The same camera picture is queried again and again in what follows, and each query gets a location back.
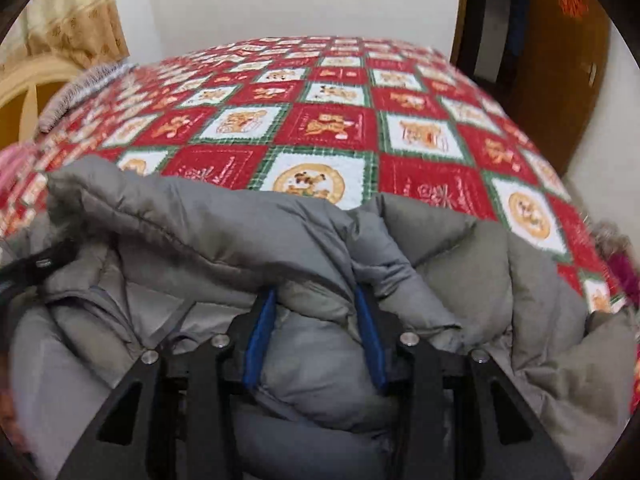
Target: puffer jacket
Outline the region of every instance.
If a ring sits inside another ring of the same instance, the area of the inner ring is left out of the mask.
[[[2,243],[2,263],[73,234],[77,259],[31,300],[12,338],[18,421],[53,478],[100,405],[185,299],[175,351],[224,332],[275,285],[276,326],[256,406],[234,422],[244,470],[262,480],[381,479],[396,418],[372,386],[353,291],[437,348],[485,348],[577,479],[628,416],[635,344],[625,310],[590,332],[553,261],[496,222],[380,194],[325,200],[140,177],[96,156],[49,178],[48,214]]]

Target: curtain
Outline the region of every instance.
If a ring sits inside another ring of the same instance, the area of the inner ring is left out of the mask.
[[[128,56],[115,0],[30,0],[0,44],[0,73],[48,52],[84,68]]]

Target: brown wooden door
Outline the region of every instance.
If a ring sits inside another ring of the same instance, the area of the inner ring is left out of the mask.
[[[528,20],[506,108],[562,175],[600,91],[610,21],[597,0],[530,0]]]

